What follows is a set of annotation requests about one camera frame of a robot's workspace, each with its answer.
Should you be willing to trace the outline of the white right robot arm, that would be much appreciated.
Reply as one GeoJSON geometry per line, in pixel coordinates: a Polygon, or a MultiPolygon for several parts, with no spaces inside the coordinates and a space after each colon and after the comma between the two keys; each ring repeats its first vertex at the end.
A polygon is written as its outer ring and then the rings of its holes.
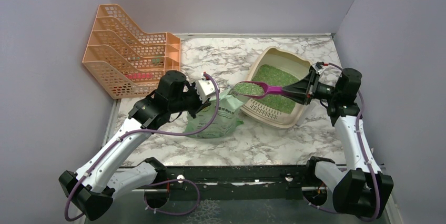
{"type": "Polygon", "coordinates": [[[285,97],[301,105],[313,99],[327,102],[326,112],[342,143],[347,168],[341,171],[331,159],[311,157],[303,178],[312,186],[324,183],[331,192],[335,212],[376,220],[385,209],[394,183],[376,163],[363,130],[362,110],[355,102],[362,75],[345,68],[334,86],[321,83],[319,78],[319,71],[311,68],[305,78],[282,90],[285,97]]]}

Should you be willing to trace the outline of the green litter bag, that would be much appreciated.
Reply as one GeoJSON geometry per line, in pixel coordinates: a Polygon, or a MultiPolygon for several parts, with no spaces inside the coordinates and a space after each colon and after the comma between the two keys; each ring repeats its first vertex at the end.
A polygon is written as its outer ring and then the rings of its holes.
{"type": "Polygon", "coordinates": [[[196,118],[187,115],[187,125],[184,133],[200,130],[217,112],[210,126],[197,134],[191,135],[191,138],[213,139],[225,137],[244,124],[240,118],[240,109],[246,103],[246,97],[239,98],[232,88],[228,88],[220,93],[219,106],[216,106],[215,97],[210,101],[211,105],[201,110],[196,118]]]}

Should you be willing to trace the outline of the purple plastic litter scoop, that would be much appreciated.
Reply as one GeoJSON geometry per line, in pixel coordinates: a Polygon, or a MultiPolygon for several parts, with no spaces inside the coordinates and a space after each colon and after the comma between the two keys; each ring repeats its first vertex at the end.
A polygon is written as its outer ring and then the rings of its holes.
{"type": "Polygon", "coordinates": [[[280,86],[270,86],[264,82],[244,81],[234,85],[234,92],[249,98],[262,99],[267,95],[285,95],[280,86]]]}

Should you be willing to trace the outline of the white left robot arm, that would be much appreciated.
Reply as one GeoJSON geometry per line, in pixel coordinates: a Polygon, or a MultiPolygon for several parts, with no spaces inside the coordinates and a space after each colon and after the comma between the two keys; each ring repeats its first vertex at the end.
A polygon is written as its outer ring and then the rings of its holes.
{"type": "Polygon", "coordinates": [[[218,96],[218,84],[208,74],[190,83],[179,71],[165,73],[157,89],[134,104],[119,131],[90,161],[60,175],[66,206],[75,205],[81,217],[94,221],[118,197],[143,186],[157,188],[156,197],[167,197],[172,180],[156,158],[147,158],[127,171],[119,168],[145,140],[162,134],[160,128],[170,122],[172,114],[187,112],[195,117],[218,96]]]}

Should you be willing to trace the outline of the beige plastic litter box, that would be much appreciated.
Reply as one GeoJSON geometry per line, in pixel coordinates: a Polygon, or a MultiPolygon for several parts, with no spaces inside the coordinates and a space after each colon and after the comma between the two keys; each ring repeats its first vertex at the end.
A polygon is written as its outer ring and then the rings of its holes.
{"type": "MultiPolygon", "coordinates": [[[[270,46],[255,60],[246,80],[252,80],[262,65],[276,67],[301,80],[308,74],[312,62],[301,58],[295,53],[270,46]]],[[[279,129],[287,129],[295,125],[301,125],[305,119],[311,116],[314,108],[314,104],[305,106],[296,103],[293,111],[290,114],[286,114],[261,104],[257,99],[250,99],[242,106],[241,110],[258,122],[279,129]]]]}

